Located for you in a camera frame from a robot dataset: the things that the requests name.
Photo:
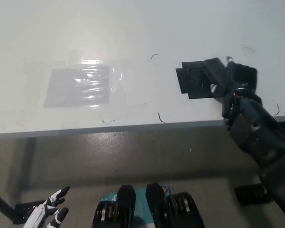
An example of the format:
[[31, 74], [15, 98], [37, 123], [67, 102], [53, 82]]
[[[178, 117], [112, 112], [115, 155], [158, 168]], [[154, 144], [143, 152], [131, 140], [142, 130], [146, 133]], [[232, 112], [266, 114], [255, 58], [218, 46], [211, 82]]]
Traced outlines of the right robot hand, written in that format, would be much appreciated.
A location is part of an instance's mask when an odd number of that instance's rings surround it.
[[210, 92], [217, 98], [223, 98], [238, 88], [249, 88], [256, 91], [257, 70], [240, 63], [236, 63], [230, 56], [227, 65], [215, 58], [207, 65], [210, 79]]

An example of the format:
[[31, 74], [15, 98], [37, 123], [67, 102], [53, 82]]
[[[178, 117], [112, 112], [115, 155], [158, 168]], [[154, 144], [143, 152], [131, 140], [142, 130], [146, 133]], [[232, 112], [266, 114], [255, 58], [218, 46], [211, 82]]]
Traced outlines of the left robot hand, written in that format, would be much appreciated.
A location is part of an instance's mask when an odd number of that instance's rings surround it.
[[24, 228], [42, 228], [48, 216], [54, 218], [46, 225], [46, 228], [59, 228], [67, 216], [69, 209], [62, 209], [57, 206], [65, 201], [64, 196], [70, 190], [70, 186], [66, 186], [54, 194], [46, 201], [34, 208], [33, 212], [24, 224]]

